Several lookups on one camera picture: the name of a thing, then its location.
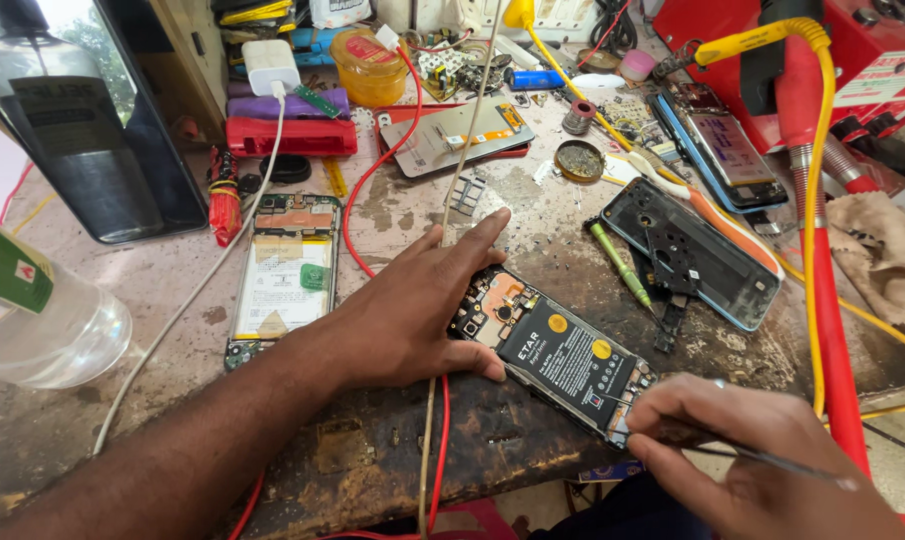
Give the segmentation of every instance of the smartphone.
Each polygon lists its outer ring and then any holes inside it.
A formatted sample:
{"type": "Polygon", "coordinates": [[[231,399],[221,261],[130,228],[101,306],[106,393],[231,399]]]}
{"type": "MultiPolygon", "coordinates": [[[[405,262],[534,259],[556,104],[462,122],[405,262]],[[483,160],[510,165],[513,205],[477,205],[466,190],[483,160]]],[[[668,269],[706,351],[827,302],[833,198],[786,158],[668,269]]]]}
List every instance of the smartphone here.
{"type": "Polygon", "coordinates": [[[342,205],[323,195],[263,195],[235,300],[226,371],[335,305],[342,205]]]}
{"type": "Polygon", "coordinates": [[[788,202],[785,188],[708,84],[671,82],[646,101],[727,212],[746,214],[788,202]]]}
{"type": "Polygon", "coordinates": [[[633,179],[600,217],[647,257],[656,256],[666,271],[682,266],[676,259],[694,261],[699,298],[743,330],[758,328],[782,287],[776,274],[648,179],[633,179]],[[652,231],[681,241],[657,249],[649,245],[652,231]]]}
{"type": "Polygon", "coordinates": [[[620,451],[623,402],[658,378],[645,360],[497,264],[472,276],[448,331],[492,348],[520,385],[620,451]]]}

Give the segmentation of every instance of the solder wire spool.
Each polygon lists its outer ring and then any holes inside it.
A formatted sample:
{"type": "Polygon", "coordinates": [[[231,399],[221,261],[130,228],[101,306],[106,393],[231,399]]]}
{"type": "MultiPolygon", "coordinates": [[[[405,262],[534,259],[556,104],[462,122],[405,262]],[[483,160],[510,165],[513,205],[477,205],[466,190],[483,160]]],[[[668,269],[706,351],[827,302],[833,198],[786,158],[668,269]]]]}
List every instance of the solder wire spool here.
{"type": "Polygon", "coordinates": [[[595,118],[595,105],[584,99],[577,99],[572,102],[569,112],[563,118],[563,129],[573,135],[582,135],[589,130],[592,118],[595,118]]]}

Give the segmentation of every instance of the workbench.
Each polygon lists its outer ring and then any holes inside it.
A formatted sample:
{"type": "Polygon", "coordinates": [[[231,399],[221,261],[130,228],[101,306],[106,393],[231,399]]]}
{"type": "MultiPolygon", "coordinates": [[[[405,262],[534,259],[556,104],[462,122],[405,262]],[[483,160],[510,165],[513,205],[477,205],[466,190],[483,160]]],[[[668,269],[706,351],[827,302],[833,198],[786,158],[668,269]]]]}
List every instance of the workbench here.
{"type": "MultiPolygon", "coordinates": [[[[403,102],[414,103],[413,90],[410,81],[403,102]]],[[[506,266],[661,373],[687,371],[811,399],[803,289],[791,279],[782,285],[756,332],[742,332],[705,303],[694,301],[675,350],[653,349],[649,313],[637,305],[603,251],[582,229],[582,222],[596,215],[620,186],[604,180],[578,185],[551,174],[541,186],[532,180],[540,165],[552,160],[560,142],[571,139],[556,132],[567,108],[566,102],[552,96],[544,106],[520,108],[537,134],[528,156],[467,164],[466,175],[480,176],[488,184],[475,215],[451,213],[453,234],[458,237],[482,216],[506,205],[512,209],[512,222],[496,241],[497,247],[509,247],[506,266]]],[[[592,129],[585,139],[609,149],[600,130],[592,129]]],[[[350,189],[374,157],[371,131],[363,130],[359,153],[341,161],[350,189]]],[[[196,177],[204,178],[206,155],[188,159],[196,177]]],[[[257,160],[246,159],[240,176],[257,168],[257,160]]],[[[313,171],[309,181],[277,191],[330,194],[317,159],[313,171]]],[[[450,176],[446,172],[409,181],[397,166],[387,163],[369,179],[350,220],[352,241],[366,263],[381,269],[442,220],[450,176]]],[[[705,192],[694,176],[693,183],[705,192]]],[[[791,188],[791,181],[786,183],[791,188]]],[[[34,170],[12,203],[8,223],[17,224],[51,191],[34,170]]],[[[88,458],[123,379],[222,252],[208,230],[103,246],[89,238],[59,199],[20,235],[122,300],[134,316],[134,333],[122,359],[77,388],[33,390],[0,382],[0,520],[88,458]]],[[[615,235],[613,240],[627,256],[625,242],[615,235]]],[[[247,245],[225,262],[139,375],[113,424],[113,440],[225,375],[223,353],[247,245]]],[[[793,237],[790,245],[798,247],[798,238],[793,237]]],[[[794,253],[788,258],[799,265],[794,253]]],[[[865,307],[842,272],[834,271],[840,294],[865,307]]],[[[343,247],[337,300],[367,280],[343,247]]],[[[656,309],[661,312],[662,305],[656,309]]],[[[905,347],[849,313],[843,313],[843,323],[859,392],[878,395],[905,388],[905,347]]],[[[571,478],[624,459],[511,380],[499,384],[475,374],[452,374],[449,384],[452,411],[444,504],[571,478]]],[[[269,466],[262,497],[243,537],[309,538],[413,514],[426,393],[423,381],[401,389],[353,391],[327,406],[269,466]]],[[[442,406],[437,401],[439,421],[442,406]]],[[[436,429],[432,448],[438,444],[436,429]]],[[[435,457],[430,471],[434,469],[435,457]]]]}

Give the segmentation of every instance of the phone battery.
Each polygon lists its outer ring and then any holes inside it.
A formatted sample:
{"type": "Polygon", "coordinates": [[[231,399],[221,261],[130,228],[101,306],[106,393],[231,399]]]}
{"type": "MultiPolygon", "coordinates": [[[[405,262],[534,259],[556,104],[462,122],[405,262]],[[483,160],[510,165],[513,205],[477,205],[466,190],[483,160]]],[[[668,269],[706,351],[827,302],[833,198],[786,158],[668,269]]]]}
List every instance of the phone battery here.
{"type": "Polygon", "coordinates": [[[601,431],[612,422],[617,408],[617,402],[607,396],[622,396],[638,361],[546,298],[518,321],[498,354],[601,431]]]}

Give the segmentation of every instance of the white charger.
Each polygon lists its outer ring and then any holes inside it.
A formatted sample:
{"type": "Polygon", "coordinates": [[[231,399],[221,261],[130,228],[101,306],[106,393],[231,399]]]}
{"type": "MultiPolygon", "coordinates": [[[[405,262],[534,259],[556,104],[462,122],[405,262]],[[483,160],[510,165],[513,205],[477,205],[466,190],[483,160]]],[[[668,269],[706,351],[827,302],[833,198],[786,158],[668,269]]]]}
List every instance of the white charger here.
{"type": "Polygon", "coordinates": [[[285,94],[292,94],[302,83],[288,41],[247,41],[242,45],[242,56],[246,61],[249,83],[257,96],[275,95],[275,81],[282,83],[285,94]]]}

